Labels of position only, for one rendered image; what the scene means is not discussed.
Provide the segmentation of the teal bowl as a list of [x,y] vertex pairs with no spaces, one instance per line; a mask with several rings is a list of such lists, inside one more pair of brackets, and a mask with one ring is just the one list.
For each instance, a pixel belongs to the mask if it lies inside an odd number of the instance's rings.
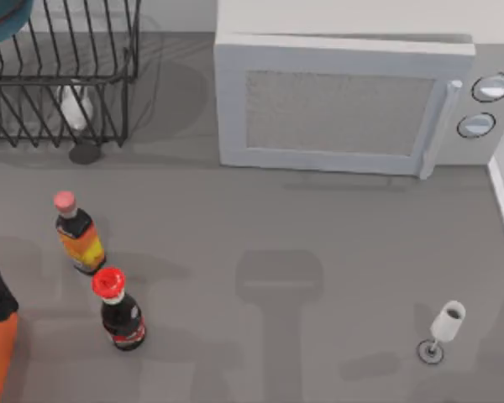
[[0,42],[15,35],[30,19],[34,0],[0,0]]

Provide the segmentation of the pale microwave oven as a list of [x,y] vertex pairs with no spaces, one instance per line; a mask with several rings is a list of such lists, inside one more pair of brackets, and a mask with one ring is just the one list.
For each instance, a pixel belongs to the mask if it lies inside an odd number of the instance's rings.
[[[504,98],[477,102],[472,86],[504,73],[504,0],[218,0],[215,42],[225,34],[289,34],[471,43],[475,58],[463,81],[435,167],[486,165],[504,134]],[[486,136],[464,139],[459,121],[490,113]]]

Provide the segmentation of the large microwave knob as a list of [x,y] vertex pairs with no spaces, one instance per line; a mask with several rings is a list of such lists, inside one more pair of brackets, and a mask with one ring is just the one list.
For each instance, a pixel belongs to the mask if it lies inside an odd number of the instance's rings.
[[504,73],[481,77],[471,88],[471,95],[481,103],[496,102],[504,98]]

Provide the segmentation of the small microwave knob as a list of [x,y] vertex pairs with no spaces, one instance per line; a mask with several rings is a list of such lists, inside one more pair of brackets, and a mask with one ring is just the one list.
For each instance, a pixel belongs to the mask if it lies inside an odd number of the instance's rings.
[[478,113],[462,118],[457,125],[457,133],[464,139],[478,139],[486,136],[496,126],[496,119],[490,113]]

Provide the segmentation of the pale microwave door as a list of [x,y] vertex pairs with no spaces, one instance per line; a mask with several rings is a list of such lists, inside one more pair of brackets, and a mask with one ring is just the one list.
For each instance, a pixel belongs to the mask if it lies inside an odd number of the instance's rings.
[[215,42],[224,165],[419,175],[471,43],[289,34]]

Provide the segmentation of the white goblet with dark base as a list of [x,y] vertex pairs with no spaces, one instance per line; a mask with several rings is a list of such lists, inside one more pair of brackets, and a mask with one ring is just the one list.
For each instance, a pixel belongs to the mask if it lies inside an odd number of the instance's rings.
[[88,124],[94,116],[94,106],[86,86],[60,86],[56,90],[60,110],[69,128],[77,135],[78,142],[69,152],[71,162],[90,165],[101,157],[101,150],[90,139]]

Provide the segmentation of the red-capped dark cola bottle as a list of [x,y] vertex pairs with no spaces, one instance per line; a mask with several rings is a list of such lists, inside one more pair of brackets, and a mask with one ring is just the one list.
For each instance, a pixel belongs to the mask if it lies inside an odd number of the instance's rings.
[[92,277],[92,291],[101,304],[102,325],[115,348],[132,351],[145,340],[146,326],[138,302],[126,291],[125,273],[113,266]]

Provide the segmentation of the small white goblet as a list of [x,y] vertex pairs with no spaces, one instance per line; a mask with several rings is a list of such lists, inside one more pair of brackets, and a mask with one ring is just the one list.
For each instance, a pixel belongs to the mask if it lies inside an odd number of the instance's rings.
[[438,365],[444,360],[444,345],[452,342],[466,318],[465,306],[459,301],[447,302],[434,318],[430,338],[417,346],[417,356],[426,365]]

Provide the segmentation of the pink-capped bottle with orange label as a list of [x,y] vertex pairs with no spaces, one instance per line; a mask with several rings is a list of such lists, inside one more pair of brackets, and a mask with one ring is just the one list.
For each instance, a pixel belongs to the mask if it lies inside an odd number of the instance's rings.
[[106,252],[92,216],[77,206],[72,191],[58,191],[53,202],[58,212],[55,229],[73,267],[95,275],[106,262]]

